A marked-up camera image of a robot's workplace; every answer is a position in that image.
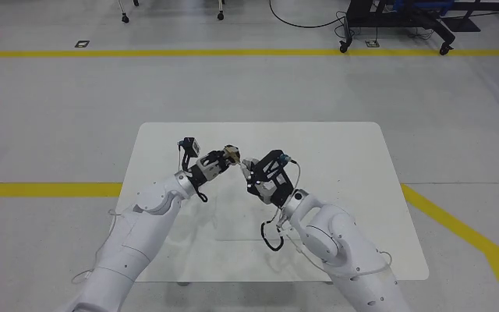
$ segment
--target electrical cable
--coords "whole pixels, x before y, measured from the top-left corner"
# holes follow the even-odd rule
[[[388,262],[383,267],[378,268],[376,270],[366,271],[366,272],[362,272],[362,273],[355,274],[355,275],[336,275],[336,274],[334,274],[332,272],[328,272],[328,274],[333,275],[334,277],[337,277],[337,278],[353,279],[353,278],[358,278],[359,276],[363,276],[363,275],[371,275],[371,274],[382,272],[382,271],[388,269],[391,266],[391,262],[393,262],[393,257],[387,251],[380,251],[380,254],[387,254],[390,257],[390,262]]]
[[[431,32],[429,33],[425,33],[425,34],[418,34],[418,27],[414,27],[416,29],[416,32],[415,33],[409,33],[407,35],[407,37],[409,38],[419,38],[419,39],[422,39],[422,40],[428,40],[431,38],[431,36],[434,34],[435,30],[431,30]]]
[[[181,152],[180,152],[180,145],[179,145],[179,171],[180,171],[180,154],[181,154]]]
[[[499,14],[499,12],[491,12],[491,13],[481,13],[481,14],[472,14],[468,17],[474,17],[474,16],[487,16],[487,15],[496,15]],[[466,16],[452,16],[452,17],[445,17],[446,19],[461,19]]]
[[[294,24],[294,23],[290,23],[290,22],[287,22],[285,20],[283,20],[281,17],[279,17],[275,12],[274,12],[274,8],[272,8],[272,0],[268,0],[268,5],[269,7],[271,8],[271,11],[272,11],[272,14],[274,14],[274,16],[280,20],[281,22],[283,22],[284,24],[288,24],[289,26],[293,26],[293,27],[298,27],[298,28],[307,28],[307,29],[313,29],[313,28],[321,28],[321,27],[326,27],[326,26],[329,26],[329,25],[332,25],[336,22],[338,22],[340,19],[335,19],[329,23],[325,23],[325,24],[321,24],[321,25],[314,25],[314,26],[304,26],[304,25],[298,25],[298,24]]]
[[[314,267],[318,268],[319,270],[321,270],[321,271],[322,271],[322,272],[324,272],[324,273],[327,273],[327,272],[326,272],[323,268],[321,268],[320,266],[318,266],[317,264],[315,264],[315,262],[313,262],[313,261],[312,261],[312,259],[310,259],[310,258],[309,258],[309,256],[307,256],[307,255],[303,252],[303,250],[302,250],[300,247],[298,247],[298,245],[296,245],[295,241],[294,241],[294,240],[292,240],[292,239],[291,239],[291,237],[289,237],[289,235],[288,235],[288,234],[286,234],[286,237],[288,237],[288,239],[291,241],[291,243],[292,243],[293,245],[295,245],[295,247],[296,247],[296,251],[298,252],[298,254],[302,254],[302,255],[303,255],[303,256],[304,256],[304,257],[305,257],[305,258],[306,258],[306,259],[307,259],[307,260],[308,260],[308,261],[309,261],[309,262],[310,262],[310,263],[311,263]]]
[[[108,236],[106,237],[106,239],[104,240],[104,242],[101,244],[101,246],[95,251],[95,255],[94,255],[94,264],[92,264],[92,268],[91,269],[88,269],[88,270],[85,270],[85,271],[82,271],[80,273],[78,273],[77,275],[73,276],[73,278],[71,278],[71,283],[72,284],[80,284],[83,280],[79,281],[79,282],[75,282],[75,278],[77,278],[78,276],[80,275],[83,275],[85,273],[91,273],[95,270],[95,267],[97,265],[97,261],[98,261],[98,257],[99,257],[99,251],[101,251],[102,247],[104,247],[104,245],[106,244],[106,242],[109,240],[109,237],[111,237],[111,234],[112,234],[112,231],[115,229],[115,225],[116,225],[116,218],[119,216],[119,215],[122,215],[122,214],[117,214],[116,213],[116,210],[115,209],[109,209],[108,211],[108,214],[112,215],[112,222],[111,222],[111,229],[109,229],[109,234]]]
[[[279,245],[277,247],[272,246],[271,243],[268,241],[267,237],[265,236],[265,225],[272,223],[275,220],[275,217],[278,215],[278,212],[283,207],[285,207],[286,204],[288,204],[288,202],[291,200],[293,194],[295,193],[296,189],[298,188],[299,178],[302,175],[302,168],[300,167],[299,163],[293,159],[290,159],[289,162],[291,162],[292,164],[295,164],[298,167],[298,176],[296,177],[295,188],[293,189],[291,194],[289,194],[288,199],[286,199],[284,204],[280,207],[277,207],[277,209],[275,210],[274,217],[272,217],[272,219],[270,219],[268,221],[262,222],[262,224],[260,225],[260,234],[262,236],[262,239],[264,240],[267,247],[269,247],[272,251],[279,251],[284,246],[284,238],[282,237],[282,234],[281,234],[281,228],[278,225],[276,225],[275,228],[278,231],[280,241],[279,241]]]

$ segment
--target caster wheel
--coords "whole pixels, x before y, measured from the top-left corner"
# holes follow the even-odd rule
[[[450,50],[454,50],[453,47],[444,42],[440,48],[440,55],[446,55]]]

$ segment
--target white cable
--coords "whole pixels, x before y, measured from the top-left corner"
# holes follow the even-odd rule
[[[318,266],[317,264],[315,264],[315,262],[313,262],[313,261],[312,261],[312,259],[310,259],[310,258],[309,258],[309,256],[307,256],[307,255],[303,252],[303,250],[302,250],[300,247],[298,247],[298,245],[296,245],[296,243],[295,243],[295,242],[291,239],[291,237],[289,237],[289,235],[288,235],[288,234],[286,234],[286,237],[288,237],[288,239],[291,241],[291,243],[292,243],[293,245],[295,245],[295,247],[296,247],[296,251],[298,252],[298,254],[302,254],[302,255],[303,255],[303,256],[304,256],[304,257],[305,257],[305,258],[306,258],[306,259],[307,259],[307,260],[308,260],[308,261],[309,261],[309,262],[310,262],[310,263],[311,263],[314,267],[318,268],[319,270],[321,270],[322,272],[324,272],[324,273],[326,273],[326,274],[327,274],[327,272],[326,272],[323,268],[321,268],[320,266]]]
[[[362,272],[362,273],[355,274],[355,275],[336,275],[336,274],[334,274],[332,272],[330,272],[328,274],[331,274],[331,275],[333,275],[334,277],[337,277],[337,278],[351,279],[351,278],[358,278],[359,276],[363,276],[363,275],[371,275],[371,274],[374,274],[374,273],[382,272],[382,271],[388,269],[391,266],[391,262],[393,261],[393,257],[387,251],[380,251],[380,254],[387,254],[390,257],[390,262],[387,263],[387,264],[385,264],[383,267],[378,268],[376,270]]]
[[[293,191],[291,192],[291,194],[289,194],[288,199],[286,199],[286,201],[284,202],[284,204],[281,207],[286,207],[286,205],[291,200],[293,194],[298,189],[299,177],[302,175],[302,167],[299,165],[299,163],[297,161],[291,161],[291,163],[295,164],[298,167],[298,176],[296,177],[295,188],[293,189]]]
[[[92,264],[92,268],[91,269],[88,269],[88,270],[85,270],[83,272],[80,272],[78,273],[77,275],[73,276],[73,278],[71,278],[71,283],[72,284],[80,284],[82,281],[79,281],[79,282],[75,282],[75,278],[77,278],[78,276],[82,275],[82,274],[85,274],[85,273],[91,273],[95,270],[95,266],[97,265],[97,260],[98,260],[98,255],[99,255],[99,251],[101,251],[102,247],[104,247],[104,245],[106,244],[106,242],[108,241],[109,237],[111,237],[111,234],[112,234],[112,230],[115,229],[115,225],[116,225],[116,218],[119,216],[119,215],[122,215],[122,214],[117,214],[116,213],[116,210],[115,209],[109,209],[108,211],[108,214],[112,215],[112,223],[111,223],[111,229],[109,229],[109,234],[108,234],[108,237],[106,237],[106,239],[104,240],[104,242],[101,244],[101,246],[97,249],[97,251],[95,251],[95,255],[94,255],[94,264]]]
[[[179,147],[179,171],[180,171],[180,147]]]

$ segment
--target small object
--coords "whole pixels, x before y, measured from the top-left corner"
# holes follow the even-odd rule
[[[440,55],[446,55],[450,50],[454,50],[454,48],[447,42],[444,42],[440,48]]]
[[[366,46],[368,48],[379,48],[380,44],[377,40],[366,40]]]
[[[80,40],[76,42],[75,48],[86,48],[90,43],[90,40]]]
[[[197,158],[200,155],[200,146],[193,137],[184,137],[184,140],[178,142],[183,147],[187,156]]]

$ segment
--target black cable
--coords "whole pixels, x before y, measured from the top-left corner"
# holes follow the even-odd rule
[[[485,16],[485,15],[496,15],[499,14],[499,12],[492,12],[492,13],[482,13],[482,14],[472,14],[468,17],[474,17],[474,16]],[[453,17],[445,17],[445,19],[461,19],[466,16],[453,16]]]
[[[290,23],[290,22],[286,22],[285,20],[283,20],[281,17],[279,17],[275,12],[274,12],[274,8],[272,8],[272,0],[268,0],[268,5],[269,7],[271,8],[271,11],[272,11],[272,14],[274,14],[274,16],[280,20],[281,22],[283,22],[284,24],[288,24],[289,26],[293,26],[293,27],[298,27],[298,28],[308,28],[308,29],[311,29],[311,28],[321,28],[321,27],[326,27],[326,26],[329,26],[331,24],[334,24],[336,22],[338,22],[341,18],[339,19],[335,19],[329,23],[325,23],[325,24],[322,24],[322,25],[316,25],[316,26],[303,26],[303,25],[297,25],[297,24],[293,24],[293,23]]]
[[[345,14],[345,16],[338,17],[338,13],[343,13],[343,14]],[[344,26],[344,24],[342,22],[342,19],[344,19],[346,17],[346,12],[336,11],[336,17],[337,17],[337,20],[340,22],[341,25],[338,25],[338,26],[335,27],[334,34],[336,34],[336,37],[338,37],[338,38],[345,39],[345,37],[343,37],[342,35],[338,34],[338,32],[336,30],[338,28]],[[350,29],[350,37],[352,37],[352,38],[354,38],[356,35],[359,35],[361,33],[362,33],[362,28],[360,28],[360,27],[359,27],[359,32],[358,33],[356,33],[355,31],[353,31],[353,30]]]
[[[264,239],[264,242],[267,245],[267,247],[269,247],[272,251],[279,251],[284,246],[284,239],[282,238],[282,236],[280,236],[281,242],[277,247],[272,246],[271,243],[269,243],[269,241],[267,240],[267,237],[265,237],[265,229],[264,229],[265,225],[271,223],[273,220],[274,219],[272,218],[272,220],[265,221],[262,223],[262,225],[260,226],[260,234],[262,235],[262,239]],[[278,233],[281,232],[278,226],[276,226],[276,229],[278,230]]]

